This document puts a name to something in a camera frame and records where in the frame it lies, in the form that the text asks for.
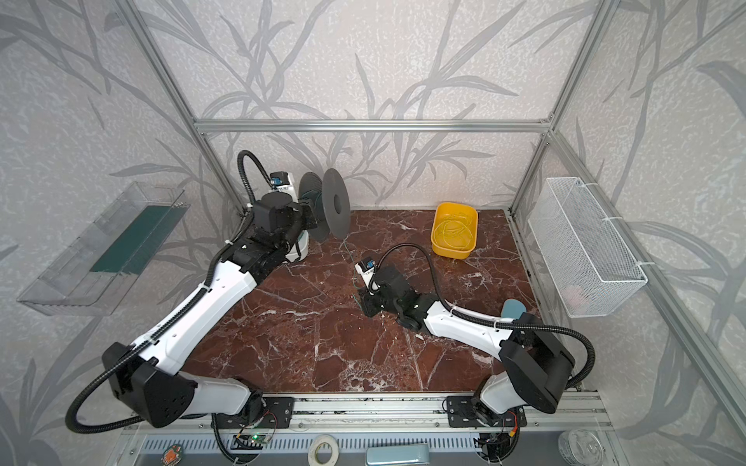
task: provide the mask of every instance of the roll of tape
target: roll of tape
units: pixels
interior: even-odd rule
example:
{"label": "roll of tape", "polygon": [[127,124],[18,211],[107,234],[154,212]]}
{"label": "roll of tape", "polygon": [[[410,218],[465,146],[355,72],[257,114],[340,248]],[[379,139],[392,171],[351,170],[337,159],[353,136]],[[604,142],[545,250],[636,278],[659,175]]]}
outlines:
{"label": "roll of tape", "polygon": [[[316,458],[316,454],[319,452],[319,448],[323,444],[329,444],[331,447],[331,458],[329,458],[329,461],[325,463],[319,462],[319,459]],[[310,448],[308,449],[308,465],[309,466],[334,466],[339,460],[339,445],[336,442],[336,439],[332,437],[331,435],[319,435],[316,437],[316,439],[311,444]]]}

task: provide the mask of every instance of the green strip in tray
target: green strip in tray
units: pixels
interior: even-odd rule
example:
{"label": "green strip in tray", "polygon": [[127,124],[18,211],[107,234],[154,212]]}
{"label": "green strip in tray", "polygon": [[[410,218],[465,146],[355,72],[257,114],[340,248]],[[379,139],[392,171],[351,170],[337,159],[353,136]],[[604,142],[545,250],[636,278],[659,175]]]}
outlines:
{"label": "green strip in tray", "polygon": [[91,272],[140,275],[188,207],[147,206],[91,267]]}

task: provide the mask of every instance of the red marble surface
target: red marble surface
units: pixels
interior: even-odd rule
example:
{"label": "red marble surface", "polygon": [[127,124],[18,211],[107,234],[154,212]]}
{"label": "red marble surface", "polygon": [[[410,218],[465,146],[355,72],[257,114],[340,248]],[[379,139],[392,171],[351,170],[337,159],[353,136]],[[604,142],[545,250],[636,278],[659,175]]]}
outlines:
{"label": "red marble surface", "polygon": [[[486,353],[451,339],[418,336],[393,314],[367,318],[358,307],[354,263],[415,242],[430,250],[433,211],[363,210],[352,214],[345,243],[311,241],[308,257],[284,265],[210,331],[184,366],[191,374],[239,377],[266,392],[473,391],[503,371]],[[536,313],[504,212],[479,212],[477,248],[466,260],[433,255],[450,302],[499,315],[515,298]],[[427,262],[414,248],[396,264],[421,292],[432,290]]]}

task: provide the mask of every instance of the light blue object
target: light blue object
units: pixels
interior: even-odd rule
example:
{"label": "light blue object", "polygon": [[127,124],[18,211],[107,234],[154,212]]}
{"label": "light blue object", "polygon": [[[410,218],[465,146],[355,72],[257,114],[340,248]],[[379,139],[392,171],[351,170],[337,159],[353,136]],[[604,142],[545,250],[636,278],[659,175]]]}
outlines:
{"label": "light blue object", "polygon": [[526,312],[526,306],[517,299],[506,299],[503,303],[503,311],[500,317],[508,317],[517,319],[521,317],[521,314]]}
{"label": "light blue object", "polygon": [[368,466],[428,465],[430,464],[430,448],[427,444],[372,447],[366,451],[366,464]]}

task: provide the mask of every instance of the blue sponge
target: blue sponge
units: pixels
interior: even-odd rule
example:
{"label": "blue sponge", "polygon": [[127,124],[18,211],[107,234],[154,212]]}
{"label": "blue sponge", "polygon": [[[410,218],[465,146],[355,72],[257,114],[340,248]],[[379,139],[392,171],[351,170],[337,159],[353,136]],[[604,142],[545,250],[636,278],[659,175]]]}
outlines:
{"label": "blue sponge", "polygon": [[503,303],[503,311],[500,317],[508,317],[517,319],[521,317],[521,314],[526,312],[526,306],[517,299],[506,299]]}

